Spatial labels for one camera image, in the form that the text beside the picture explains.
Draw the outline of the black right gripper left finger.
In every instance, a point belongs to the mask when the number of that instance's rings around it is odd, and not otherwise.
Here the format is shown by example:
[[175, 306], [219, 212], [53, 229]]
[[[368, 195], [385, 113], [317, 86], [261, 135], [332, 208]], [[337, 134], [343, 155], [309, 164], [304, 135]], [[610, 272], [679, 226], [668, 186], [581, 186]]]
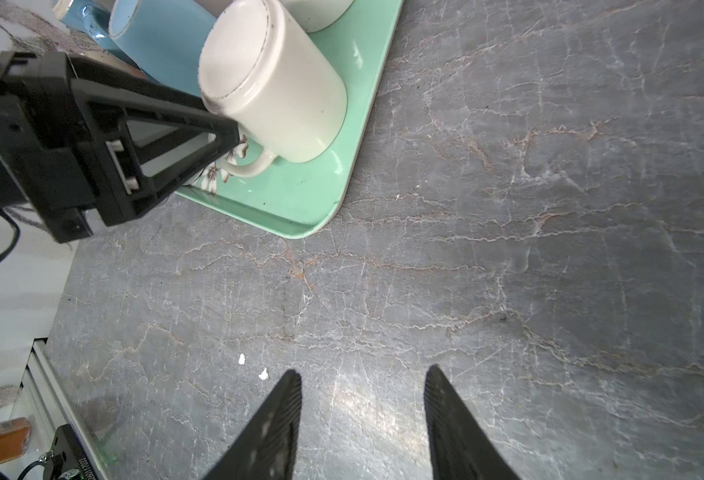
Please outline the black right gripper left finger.
[[289, 369], [204, 479], [291, 479], [302, 401], [301, 375]]

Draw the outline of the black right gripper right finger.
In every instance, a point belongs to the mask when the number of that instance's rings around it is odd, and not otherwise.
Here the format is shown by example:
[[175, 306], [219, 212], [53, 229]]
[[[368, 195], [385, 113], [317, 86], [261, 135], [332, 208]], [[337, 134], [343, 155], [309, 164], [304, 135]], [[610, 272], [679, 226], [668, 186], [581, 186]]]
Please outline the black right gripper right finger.
[[518, 477], [437, 364], [426, 374], [424, 410], [435, 479]]

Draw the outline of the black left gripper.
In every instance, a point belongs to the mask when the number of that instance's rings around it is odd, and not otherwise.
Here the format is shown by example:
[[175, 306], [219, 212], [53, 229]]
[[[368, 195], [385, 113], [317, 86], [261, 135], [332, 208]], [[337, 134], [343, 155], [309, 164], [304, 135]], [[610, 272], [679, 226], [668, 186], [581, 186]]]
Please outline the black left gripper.
[[145, 216], [241, 149], [198, 97], [85, 56], [0, 54], [0, 210], [28, 203], [59, 243]]

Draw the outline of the white cream mug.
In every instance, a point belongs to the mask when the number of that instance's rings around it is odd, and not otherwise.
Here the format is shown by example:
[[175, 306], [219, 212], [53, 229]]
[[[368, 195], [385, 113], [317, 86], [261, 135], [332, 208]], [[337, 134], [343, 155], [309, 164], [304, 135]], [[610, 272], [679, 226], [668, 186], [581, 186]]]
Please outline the white cream mug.
[[216, 161], [230, 176], [255, 177], [278, 157], [317, 158], [346, 116], [342, 78], [279, 1], [235, 1], [222, 12], [203, 46], [198, 83], [206, 108], [262, 147], [248, 165]]

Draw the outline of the green plastic tray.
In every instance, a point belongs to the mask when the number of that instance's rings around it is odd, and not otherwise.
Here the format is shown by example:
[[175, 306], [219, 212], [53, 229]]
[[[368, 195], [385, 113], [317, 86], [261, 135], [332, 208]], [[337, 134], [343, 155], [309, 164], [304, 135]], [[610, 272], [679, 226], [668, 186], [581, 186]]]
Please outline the green plastic tray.
[[254, 178], [219, 183], [215, 194], [189, 186], [178, 196], [287, 239], [325, 226], [345, 199], [402, 8], [400, 1], [355, 1], [311, 34], [348, 94], [344, 124], [328, 150], [301, 164], [279, 158]]

